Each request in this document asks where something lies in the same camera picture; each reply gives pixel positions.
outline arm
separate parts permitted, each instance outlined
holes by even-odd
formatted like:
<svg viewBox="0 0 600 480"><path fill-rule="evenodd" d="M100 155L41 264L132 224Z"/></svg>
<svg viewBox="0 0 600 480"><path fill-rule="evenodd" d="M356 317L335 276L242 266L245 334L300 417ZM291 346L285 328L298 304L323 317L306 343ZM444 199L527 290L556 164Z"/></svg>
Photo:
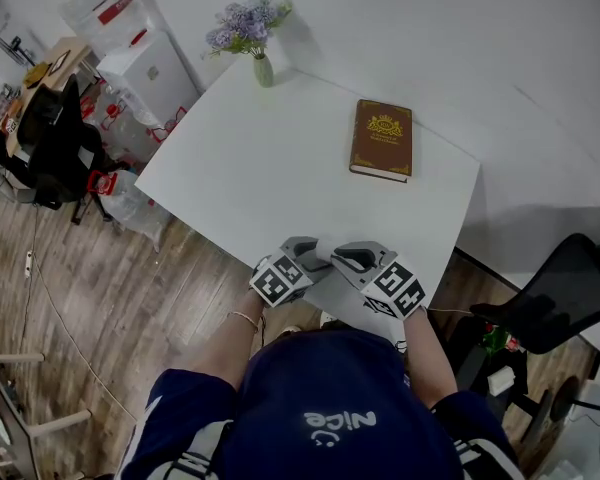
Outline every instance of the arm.
<svg viewBox="0 0 600 480"><path fill-rule="evenodd" d="M451 365L424 311L416 310L405 320L404 335L411 389L431 409L458 391Z"/></svg>
<svg viewBox="0 0 600 480"><path fill-rule="evenodd" d="M258 323L264 304L253 290L242 296L235 311ZM191 371L218 377L238 389L247 369L254 328L245 318L230 314L205 344Z"/></svg>

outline white table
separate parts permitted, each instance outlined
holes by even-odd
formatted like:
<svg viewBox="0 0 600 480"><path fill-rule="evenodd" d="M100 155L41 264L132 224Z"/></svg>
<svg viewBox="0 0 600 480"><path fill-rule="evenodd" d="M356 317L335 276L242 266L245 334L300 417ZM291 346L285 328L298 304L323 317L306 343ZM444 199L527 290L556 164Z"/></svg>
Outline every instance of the white table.
<svg viewBox="0 0 600 480"><path fill-rule="evenodd" d="M272 60L281 71L281 61ZM295 235L380 242L406 255L428 305L479 163L414 124L408 184L353 174L349 154L360 96L288 68L280 78L262 89L251 59L237 61L178 124L137 186L250 266ZM362 308L355 296L330 298L336 284L323 281L305 298L351 325L404 338L400 322Z"/></svg>

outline desk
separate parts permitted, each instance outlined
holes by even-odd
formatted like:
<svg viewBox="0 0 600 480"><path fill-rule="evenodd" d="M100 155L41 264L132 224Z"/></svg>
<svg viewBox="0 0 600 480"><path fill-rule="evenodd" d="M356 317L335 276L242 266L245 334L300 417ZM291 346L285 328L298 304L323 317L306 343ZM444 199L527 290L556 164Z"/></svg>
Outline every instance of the desk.
<svg viewBox="0 0 600 480"><path fill-rule="evenodd" d="M290 236L380 242L406 255L428 304L464 221L478 162L414 124L408 184L353 174L349 154L363 96L289 68L283 73L284 82L263 89L251 58L235 62L136 185L250 266ZM350 325L404 339L402 322L362 308L351 292L351 302L340 297L338 304L312 295L319 287L334 293L327 280L305 298Z"/></svg>
<svg viewBox="0 0 600 480"><path fill-rule="evenodd" d="M0 362L41 362L43 360L42 354L0 356ZM89 411L81 411L42 425L27 425L0 382L0 419L9 441L5 441L0 436L0 442L13 460L11 465L20 472L25 480L40 478L33 448L34 438L85 421L90 417Z"/></svg>
<svg viewBox="0 0 600 480"><path fill-rule="evenodd" d="M40 84L36 86L34 89L27 89L22 86L22 95L20 96L20 100L22 101L22 111L21 115L24 114L27 105L33 98L36 90L40 85L44 84L50 89L60 89L65 84L71 73L78 67L78 65L85 59L87 55L91 52L89 45L85 43L82 39L77 37L63 37L61 38L51 50L49 50L44 56L44 62L47 62L51 65L62 55L64 52L70 51L69 55L55 73L52 75L45 75ZM13 156L14 153L20 147L18 144L18 130L16 128L15 131L10 133L7 137L7 154L9 156Z"/></svg>

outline book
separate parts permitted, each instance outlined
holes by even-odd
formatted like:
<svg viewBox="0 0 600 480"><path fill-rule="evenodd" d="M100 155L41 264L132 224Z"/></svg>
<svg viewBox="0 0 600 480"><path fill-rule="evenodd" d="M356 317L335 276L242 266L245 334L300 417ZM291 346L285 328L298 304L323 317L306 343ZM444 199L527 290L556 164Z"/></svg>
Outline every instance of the book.
<svg viewBox="0 0 600 480"><path fill-rule="evenodd" d="M411 110L358 101L349 170L406 183L411 176Z"/></svg>

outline bracelet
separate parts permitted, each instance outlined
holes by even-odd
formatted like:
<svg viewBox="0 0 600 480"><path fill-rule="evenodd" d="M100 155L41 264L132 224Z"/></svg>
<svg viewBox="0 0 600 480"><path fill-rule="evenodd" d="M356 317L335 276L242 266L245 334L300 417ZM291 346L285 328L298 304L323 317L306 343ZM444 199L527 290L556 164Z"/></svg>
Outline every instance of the bracelet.
<svg viewBox="0 0 600 480"><path fill-rule="evenodd" d="M244 313L240 313L240 311L232 311L231 313L229 313L229 315L238 315L238 316L241 316L247 322L249 322L251 325L253 325L253 329L254 329L253 334L257 334L258 333L258 324L255 323L253 321L253 318L251 318L250 316L247 316Z"/></svg>

